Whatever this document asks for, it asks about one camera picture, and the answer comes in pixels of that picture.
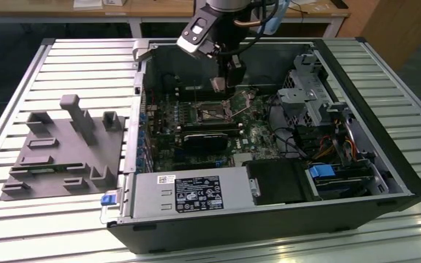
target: black plastic cover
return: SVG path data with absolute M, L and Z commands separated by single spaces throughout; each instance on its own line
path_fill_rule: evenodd
M 267 159 L 247 162 L 251 179 L 256 179 L 262 196 L 256 205 L 302 203 L 315 201 L 303 161 Z

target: table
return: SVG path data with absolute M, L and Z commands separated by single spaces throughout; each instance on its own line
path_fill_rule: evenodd
M 134 37 L 143 37 L 140 25 L 150 22 L 190 22 L 194 0 L 128 0 L 124 6 L 74 11 L 74 0 L 0 0 L 0 23 L 128 23 Z M 324 36 L 336 37 L 348 9 L 338 9 L 331 0 L 290 9 L 283 23 L 328 24 Z
M 0 0 L 0 23 L 130 23 L 131 3 L 75 11 L 74 0 Z
M 78 93 L 94 117 L 104 111 L 130 116 L 134 42 L 59 39 L 40 46 L 0 119 L 0 195 L 30 132 L 30 112 L 70 118 L 59 98 Z M 421 102 L 368 44 L 338 38 L 327 45 L 421 178 Z M 421 203 L 352 231 L 135 255 L 100 223 L 100 197 L 0 201 L 0 262 L 421 262 Z

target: blue latch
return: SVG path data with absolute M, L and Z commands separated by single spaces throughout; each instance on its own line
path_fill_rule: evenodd
M 116 204 L 116 195 L 104 195 L 100 200 L 102 206 Z
M 326 177 L 326 176 L 335 176 L 335 169 L 330 164 L 315 165 L 311 169 L 312 177 Z

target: wooden table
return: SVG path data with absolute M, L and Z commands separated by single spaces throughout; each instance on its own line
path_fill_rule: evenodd
M 0 0 L 0 23 L 130 23 L 131 4 L 75 11 L 74 0 Z
M 74 0 L 0 0 L 0 23 L 126 22 L 135 38 L 143 37 L 142 23 L 190 22 L 194 0 L 128 0 L 124 6 L 104 5 L 100 10 L 75 11 Z M 283 23 L 328 24 L 324 37 L 335 37 L 348 9 L 338 9 L 331 0 L 290 9 Z

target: motherboard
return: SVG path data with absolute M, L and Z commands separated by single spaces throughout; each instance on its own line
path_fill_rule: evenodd
M 235 167 L 255 159 L 279 158 L 266 120 L 270 95 L 238 88 L 227 99 L 203 101 L 200 89 L 187 87 L 196 95 L 184 98 L 180 92 L 166 94 L 147 107 L 154 170 Z

